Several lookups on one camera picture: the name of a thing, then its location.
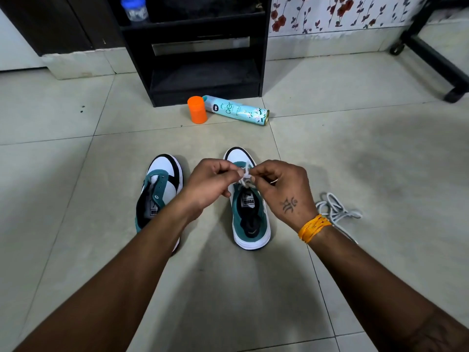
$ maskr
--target blue lid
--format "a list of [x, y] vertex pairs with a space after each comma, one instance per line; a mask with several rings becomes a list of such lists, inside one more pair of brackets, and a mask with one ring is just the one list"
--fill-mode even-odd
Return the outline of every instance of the blue lid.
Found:
[[121, 0], [120, 4], [125, 9], [133, 9], [145, 6], [145, 0]]

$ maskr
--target floral wallpaper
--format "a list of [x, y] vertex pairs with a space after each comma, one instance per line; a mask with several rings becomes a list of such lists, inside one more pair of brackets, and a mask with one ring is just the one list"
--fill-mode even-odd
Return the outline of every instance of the floral wallpaper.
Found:
[[[272, 0], [269, 36], [408, 25], [425, 0]], [[434, 21], [452, 14], [437, 15]]]

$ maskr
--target forearm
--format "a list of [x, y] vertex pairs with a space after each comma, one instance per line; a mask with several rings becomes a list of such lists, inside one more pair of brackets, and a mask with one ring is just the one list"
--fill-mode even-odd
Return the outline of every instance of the forearm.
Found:
[[173, 200], [16, 351], [125, 351], [187, 221]]
[[430, 351], [435, 339], [443, 341], [441, 351], [455, 351], [469, 337], [464, 326], [336, 229], [324, 228], [309, 245], [381, 351]]

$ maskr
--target orange thread bracelet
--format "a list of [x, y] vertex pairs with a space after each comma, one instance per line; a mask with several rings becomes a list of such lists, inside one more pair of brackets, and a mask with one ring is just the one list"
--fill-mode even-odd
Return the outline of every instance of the orange thread bracelet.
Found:
[[311, 239], [321, 231], [325, 226], [331, 226], [332, 224], [323, 215], [318, 214], [311, 221], [308, 221], [298, 232], [298, 237], [305, 243], [309, 243]]

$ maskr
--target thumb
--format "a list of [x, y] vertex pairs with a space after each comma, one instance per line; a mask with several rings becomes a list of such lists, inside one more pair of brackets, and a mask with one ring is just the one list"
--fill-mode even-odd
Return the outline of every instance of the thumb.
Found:
[[243, 177], [244, 170], [229, 170], [223, 174], [218, 174], [213, 178], [214, 184], [218, 189], [226, 189], [228, 185], [236, 183]]
[[261, 193], [262, 197], [268, 201], [269, 196], [273, 194], [275, 187], [267, 183], [267, 181], [260, 176], [252, 176], [251, 180], [256, 185], [257, 190]]

